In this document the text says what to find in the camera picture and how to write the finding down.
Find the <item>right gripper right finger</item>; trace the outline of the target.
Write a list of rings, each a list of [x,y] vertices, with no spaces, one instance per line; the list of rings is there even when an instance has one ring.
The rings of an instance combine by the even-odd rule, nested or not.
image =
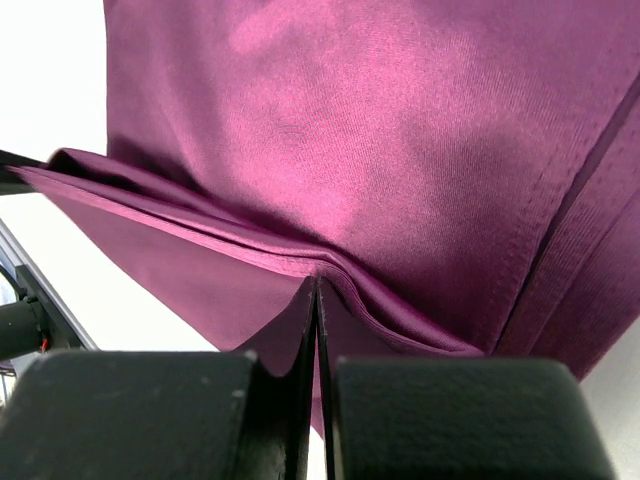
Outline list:
[[[579,386],[545,359],[401,356],[317,287],[332,479],[611,479]]]

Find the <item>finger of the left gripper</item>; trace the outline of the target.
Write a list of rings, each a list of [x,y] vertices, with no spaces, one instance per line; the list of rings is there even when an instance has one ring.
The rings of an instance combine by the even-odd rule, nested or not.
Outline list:
[[[35,189],[13,169],[22,167],[40,168],[44,165],[44,162],[1,150],[0,164],[0,195],[19,195],[35,192]]]

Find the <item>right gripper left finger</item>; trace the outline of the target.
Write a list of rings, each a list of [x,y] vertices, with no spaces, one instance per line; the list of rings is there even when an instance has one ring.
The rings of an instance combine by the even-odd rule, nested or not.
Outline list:
[[[5,479],[303,479],[317,283],[237,350],[65,352],[1,415]]]

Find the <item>purple satin napkin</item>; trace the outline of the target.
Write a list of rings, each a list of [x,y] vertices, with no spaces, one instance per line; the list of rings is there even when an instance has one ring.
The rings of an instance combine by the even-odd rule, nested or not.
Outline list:
[[[310,276],[585,377],[639,316],[635,1],[108,1],[107,151],[14,168],[220,350]]]

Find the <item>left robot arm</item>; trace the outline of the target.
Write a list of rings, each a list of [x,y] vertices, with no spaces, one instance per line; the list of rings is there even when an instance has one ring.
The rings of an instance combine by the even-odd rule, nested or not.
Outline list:
[[[50,350],[94,347],[75,315],[29,256],[1,224],[1,279],[14,298],[1,306],[1,360]]]

